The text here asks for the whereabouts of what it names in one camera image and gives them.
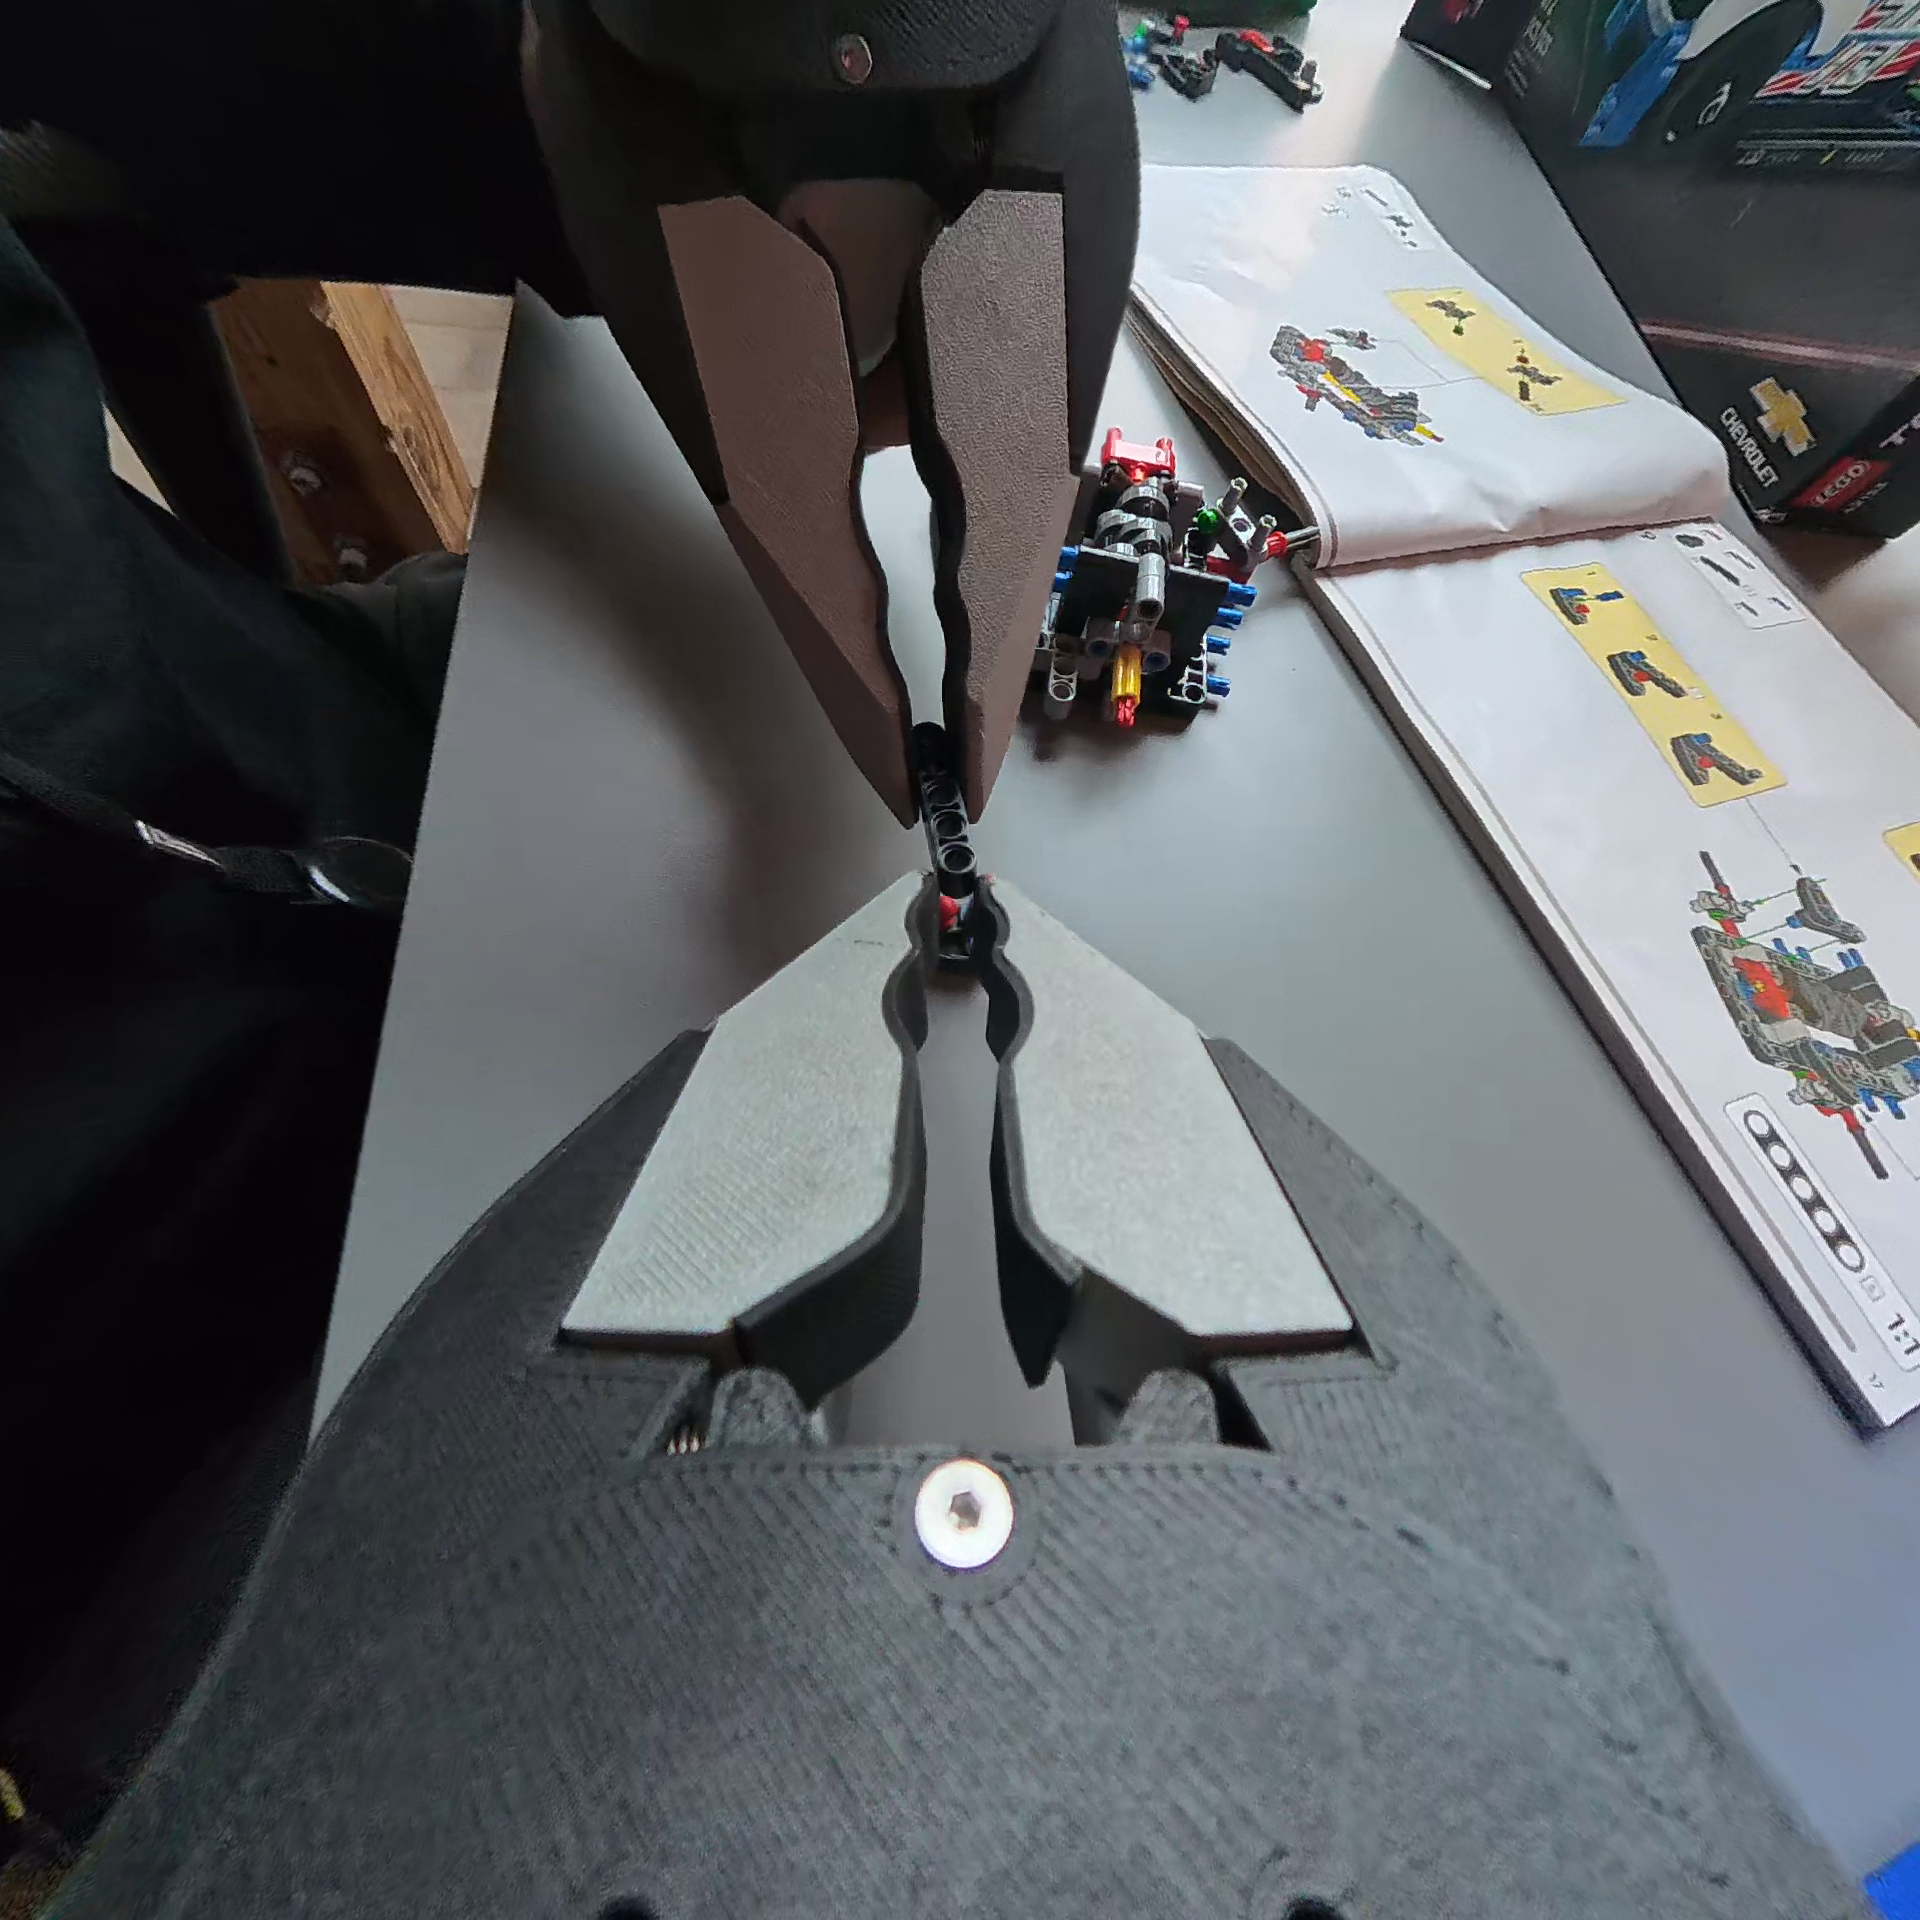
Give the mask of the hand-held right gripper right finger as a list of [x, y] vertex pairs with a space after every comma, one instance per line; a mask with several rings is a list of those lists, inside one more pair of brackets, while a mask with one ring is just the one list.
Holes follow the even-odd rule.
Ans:
[[1355, 1318], [1200, 1028], [1008, 880], [980, 894], [999, 1307], [1020, 1372], [1346, 1348]]

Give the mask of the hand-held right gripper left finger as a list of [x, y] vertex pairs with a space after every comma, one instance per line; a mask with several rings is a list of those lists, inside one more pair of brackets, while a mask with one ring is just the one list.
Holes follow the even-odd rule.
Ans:
[[903, 1332], [933, 894], [901, 876], [696, 1038], [565, 1340], [767, 1369], [819, 1407]]

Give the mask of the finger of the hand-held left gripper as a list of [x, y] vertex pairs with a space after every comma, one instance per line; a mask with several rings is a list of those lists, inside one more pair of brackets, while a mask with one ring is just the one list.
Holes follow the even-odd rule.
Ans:
[[717, 518], [875, 797], [917, 819], [903, 682], [860, 512], [860, 401], [830, 253], [752, 199], [658, 207], [725, 498]]
[[930, 239], [903, 301], [903, 384], [933, 512], [943, 729], [976, 819], [1076, 497], [1061, 196], [987, 188]]

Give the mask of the black lego beam with holes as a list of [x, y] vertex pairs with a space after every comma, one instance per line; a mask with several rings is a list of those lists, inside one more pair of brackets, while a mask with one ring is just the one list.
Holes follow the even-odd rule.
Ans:
[[930, 851], [930, 876], [943, 897], [970, 902], [976, 890], [976, 851], [956, 757], [943, 726], [914, 726], [912, 767], [917, 778], [922, 825]]

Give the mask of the person's left forearm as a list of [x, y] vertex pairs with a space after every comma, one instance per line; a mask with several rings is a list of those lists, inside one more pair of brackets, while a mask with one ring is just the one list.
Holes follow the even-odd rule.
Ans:
[[204, 277], [593, 312], [520, 41], [523, 4], [2, 4], [2, 211]]

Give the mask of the lego chassis assembly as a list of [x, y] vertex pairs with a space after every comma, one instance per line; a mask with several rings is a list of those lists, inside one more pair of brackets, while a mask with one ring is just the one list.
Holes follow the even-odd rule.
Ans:
[[1318, 542], [1311, 523], [1251, 512], [1242, 475], [1206, 497], [1183, 481], [1173, 436], [1111, 429], [1084, 468], [1038, 626], [1028, 679], [1042, 714], [1118, 731], [1187, 726], [1230, 696], [1224, 655], [1261, 564], [1308, 558]]

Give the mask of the pile of loose lego pieces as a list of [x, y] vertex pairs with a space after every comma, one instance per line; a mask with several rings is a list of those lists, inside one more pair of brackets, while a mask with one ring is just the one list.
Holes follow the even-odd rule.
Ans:
[[1315, 59], [1272, 27], [1214, 27], [1192, 14], [1140, 14], [1134, 27], [1119, 27], [1119, 59], [1135, 90], [1163, 86], [1176, 98], [1200, 101], [1224, 71], [1235, 71], [1297, 113], [1322, 101]]

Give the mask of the lego instruction booklet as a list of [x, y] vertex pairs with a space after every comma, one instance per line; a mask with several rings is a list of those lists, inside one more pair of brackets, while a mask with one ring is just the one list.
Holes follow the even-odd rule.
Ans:
[[1134, 323], [1838, 1396], [1916, 1413], [1916, 726], [1707, 432], [1378, 167], [1144, 167]]

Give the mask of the lego set box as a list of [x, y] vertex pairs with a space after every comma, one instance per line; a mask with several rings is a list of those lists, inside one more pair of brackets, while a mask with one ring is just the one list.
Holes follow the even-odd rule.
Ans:
[[1916, 524], [1916, 4], [1413, 4], [1761, 523]]

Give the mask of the wooden frame with bolts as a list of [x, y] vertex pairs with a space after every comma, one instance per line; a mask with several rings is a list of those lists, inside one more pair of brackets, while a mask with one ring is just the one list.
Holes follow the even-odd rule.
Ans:
[[300, 582], [466, 552], [473, 485], [386, 287], [252, 277], [213, 323]]

